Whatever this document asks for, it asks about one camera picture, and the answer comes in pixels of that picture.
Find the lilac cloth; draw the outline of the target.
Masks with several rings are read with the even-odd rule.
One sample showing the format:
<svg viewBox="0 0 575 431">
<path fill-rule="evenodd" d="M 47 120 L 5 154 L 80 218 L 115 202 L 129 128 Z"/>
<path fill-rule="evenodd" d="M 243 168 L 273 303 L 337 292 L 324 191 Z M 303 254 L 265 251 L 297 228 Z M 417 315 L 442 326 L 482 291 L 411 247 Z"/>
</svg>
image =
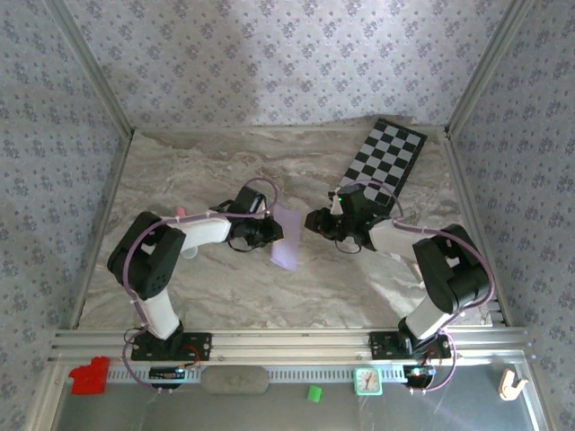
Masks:
<svg viewBox="0 0 575 431">
<path fill-rule="evenodd" d="M 297 210 L 276 206 L 273 216 L 283 231 L 283 238 L 272 243 L 270 260 L 275 265 L 295 272 L 299 252 L 302 215 Z"/>
</svg>

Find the teal square clock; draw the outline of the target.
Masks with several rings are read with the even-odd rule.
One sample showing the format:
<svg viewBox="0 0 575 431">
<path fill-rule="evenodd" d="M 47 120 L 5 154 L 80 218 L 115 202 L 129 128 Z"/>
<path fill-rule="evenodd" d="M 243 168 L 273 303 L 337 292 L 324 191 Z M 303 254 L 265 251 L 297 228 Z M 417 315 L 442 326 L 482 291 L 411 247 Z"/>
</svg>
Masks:
<svg viewBox="0 0 575 431">
<path fill-rule="evenodd" d="M 354 390 L 358 396 L 380 396 L 383 394 L 381 371 L 374 367 L 360 367 L 353 372 Z"/>
</svg>

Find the black and grey chessboard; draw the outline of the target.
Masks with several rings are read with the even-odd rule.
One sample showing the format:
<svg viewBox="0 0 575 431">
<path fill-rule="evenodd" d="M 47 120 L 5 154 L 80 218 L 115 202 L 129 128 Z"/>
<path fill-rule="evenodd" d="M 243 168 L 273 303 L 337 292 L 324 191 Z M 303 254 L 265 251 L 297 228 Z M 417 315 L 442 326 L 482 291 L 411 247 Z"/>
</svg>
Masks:
<svg viewBox="0 0 575 431">
<path fill-rule="evenodd" d="M 398 197 L 427 139 L 418 131 L 378 119 L 338 186 L 376 180 Z"/>
</svg>

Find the grey oval stone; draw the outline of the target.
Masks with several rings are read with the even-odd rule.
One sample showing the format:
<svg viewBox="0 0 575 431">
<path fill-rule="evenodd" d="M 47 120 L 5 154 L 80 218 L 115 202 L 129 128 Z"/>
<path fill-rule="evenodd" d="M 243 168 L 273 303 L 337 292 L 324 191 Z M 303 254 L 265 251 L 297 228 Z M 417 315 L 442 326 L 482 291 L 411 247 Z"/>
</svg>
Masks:
<svg viewBox="0 0 575 431">
<path fill-rule="evenodd" d="M 204 391 L 214 395 L 259 395 L 268 390 L 268 371 L 260 366 L 209 366 L 200 376 Z"/>
</svg>

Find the brushed metal shelf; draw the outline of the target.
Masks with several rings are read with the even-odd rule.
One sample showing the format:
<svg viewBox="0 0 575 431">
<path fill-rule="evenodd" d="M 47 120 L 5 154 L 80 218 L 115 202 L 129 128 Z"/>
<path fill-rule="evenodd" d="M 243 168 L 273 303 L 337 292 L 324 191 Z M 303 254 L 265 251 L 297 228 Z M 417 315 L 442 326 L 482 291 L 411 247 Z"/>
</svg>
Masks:
<svg viewBox="0 0 575 431">
<path fill-rule="evenodd" d="M 460 366 L 446 387 L 411 393 L 386 384 L 358 396 L 353 383 L 273 383 L 263 394 L 209 394 L 186 384 L 156 395 L 135 383 L 107 385 L 101 395 L 62 391 L 50 431 L 545 431 L 525 397 L 504 401 L 504 365 Z"/>
</svg>

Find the red toy block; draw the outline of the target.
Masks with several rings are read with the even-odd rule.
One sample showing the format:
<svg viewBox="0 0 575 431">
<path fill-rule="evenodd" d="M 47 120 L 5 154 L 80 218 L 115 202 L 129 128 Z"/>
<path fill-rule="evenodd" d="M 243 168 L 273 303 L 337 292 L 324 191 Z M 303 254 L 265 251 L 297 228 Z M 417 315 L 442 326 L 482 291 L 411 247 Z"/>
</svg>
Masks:
<svg viewBox="0 0 575 431">
<path fill-rule="evenodd" d="M 72 379 L 73 395 L 100 395 L 105 392 L 111 360 L 106 356 L 96 356 L 88 365 L 80 365 L 68 374 Z"/>
</svg>

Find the wooden hook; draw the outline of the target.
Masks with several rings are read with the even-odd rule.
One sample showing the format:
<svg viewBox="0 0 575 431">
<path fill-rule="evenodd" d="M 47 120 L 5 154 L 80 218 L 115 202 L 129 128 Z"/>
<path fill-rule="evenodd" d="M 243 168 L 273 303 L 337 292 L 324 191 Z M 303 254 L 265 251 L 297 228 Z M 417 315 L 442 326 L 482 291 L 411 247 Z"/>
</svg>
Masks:
<svg viewBox="0 0 575 431">
<path fill-rule="evenodd" d="M 506 368 L 500 379 L 498 394 L 504 401 L 516 400 L 528 383 L 528 378 L 519 378 L 515 371 Z"/>
</svg>

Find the aluminium mounting rail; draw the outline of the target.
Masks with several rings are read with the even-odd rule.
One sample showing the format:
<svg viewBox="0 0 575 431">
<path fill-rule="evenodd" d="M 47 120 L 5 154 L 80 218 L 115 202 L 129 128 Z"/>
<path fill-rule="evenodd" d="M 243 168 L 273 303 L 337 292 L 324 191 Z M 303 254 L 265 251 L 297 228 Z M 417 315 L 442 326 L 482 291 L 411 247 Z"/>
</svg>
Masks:
<svg viewBox="0 0 575 431">
<path fill-rule="evenodd" d="M 455 326 L 447 329 L 464 365 L 533 361 L 537 355 L 528 330 Z M 211 330 L 204 365 L 355 365 L 372 361 L 364 329 Z M 52 341 L 50 361 L 83 364 L 95 356 L 121 359 L 123 332 L 61 330 Z"/>
</svg>

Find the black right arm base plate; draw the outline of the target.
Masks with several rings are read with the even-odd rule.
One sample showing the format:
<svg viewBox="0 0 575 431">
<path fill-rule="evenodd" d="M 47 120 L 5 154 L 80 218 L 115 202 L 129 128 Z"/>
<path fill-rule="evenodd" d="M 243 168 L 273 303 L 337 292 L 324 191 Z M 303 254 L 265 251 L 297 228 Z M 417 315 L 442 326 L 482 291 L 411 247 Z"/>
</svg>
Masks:
<svg viewBox="0 0 575 431">
<path fill-rule="evenodd" d="M 449 359 L 452 357 L 450 343 L 446 335 L 436 334 L 425 340 L 408 337 L 399 330 L 372 331 L 368 345 L 374 360 L 424 358 Z"/>
</svg>

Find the aluminium side rail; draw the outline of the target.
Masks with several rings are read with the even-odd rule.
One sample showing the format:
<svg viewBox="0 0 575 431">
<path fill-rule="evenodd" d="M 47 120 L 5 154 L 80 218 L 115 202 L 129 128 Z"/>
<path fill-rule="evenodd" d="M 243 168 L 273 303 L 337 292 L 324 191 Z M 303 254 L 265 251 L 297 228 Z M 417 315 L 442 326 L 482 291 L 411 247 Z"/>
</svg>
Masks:
<svg viewBox="0 0 575 431">
<path fill-rule="evenodd" d="M 464 227 L 470 234 L 478 251 L 490 264 L 491 272 L 495 279 L 495 293 L 487 304 L 482 305 L 482 310 L 489 314 L 493 327 L 512 326 L 512 318 L 509 316 L 509 307 L 501 289 L 495 259 L 490 250 L 479 210 L 475 203 L 473 187 L 465 174 L 461 156 L 457 151 L 456 145 L 452 142 L 451 136 L 444 130 L 441 131 L 439 136 L 445 149 L 447 166 L 456 191 Z"/>
<path fill-rule="evenodd" d="M 97 264 L 111 209 L 117 195 L 117 190 L 134 134 L 134 130 L 131 130 L 128 133 L 128 138 L 119 145 L 119 149 L 112 159 L 110 175 L 105 183 L 102 196 L 99 201 L 98 211 L 93 221 L 92 235 L 84 254 L 84 265 L 81 267 L 82 274 L 76 280 L 76 286 L 78 287 L 77 296 L 70 314 L 70 319 L 66 325 L 70 330 L 75 330 L 78 327 L 79 321 L 82 317 L 85 298 Z"/>
</svg>

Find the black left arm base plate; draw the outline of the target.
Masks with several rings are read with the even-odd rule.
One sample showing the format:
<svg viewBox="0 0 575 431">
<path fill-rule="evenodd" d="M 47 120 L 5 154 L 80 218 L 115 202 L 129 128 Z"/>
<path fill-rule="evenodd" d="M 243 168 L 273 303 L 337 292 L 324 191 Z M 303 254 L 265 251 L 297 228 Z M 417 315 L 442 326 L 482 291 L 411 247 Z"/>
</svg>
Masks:
<svg viewBox="0 0 575 431">
<path fill-rule="evenodd" d="M 208 361 L 212 335 L 207 332 L 178 332 L 166 340 L 146 332 L 133 342 L 132 361 L 172 361 L 192 363 Z"/>
</svg>

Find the aluminium corner post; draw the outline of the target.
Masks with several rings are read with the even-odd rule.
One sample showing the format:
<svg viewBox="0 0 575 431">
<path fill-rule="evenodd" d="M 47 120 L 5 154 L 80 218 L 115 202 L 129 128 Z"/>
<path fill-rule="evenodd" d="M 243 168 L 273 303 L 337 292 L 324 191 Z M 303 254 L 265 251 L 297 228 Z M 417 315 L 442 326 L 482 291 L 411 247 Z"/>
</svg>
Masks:
<svg viewBox="0 0 575 431">
<path fill-rule="evenodd" d="M 448 137 L 453 138 L 461 132 L 464 123 L 535 3 L 536 0 L 509 0 L 508 7 L 495 27 L 486 49 L 446 123 L 445 130 Z"/>
<path fill-rule="evenodd" d="M 66 1 L 42 0 L 42 2 L 46 5 L 50 15 L 62 32 L 64 39 L 74 52 L 75 58 L 83 69 L 85 76 L 90 81 L 95 93 L 100 98 L 115 128 L 125 141 L 130 142 L 134 129 L 131 127 L 128 117 L 121 108 L 114 91 L 104 76 L 101 66 L 90 50 L 83 33 L 69 11 Z"/>
</svg>

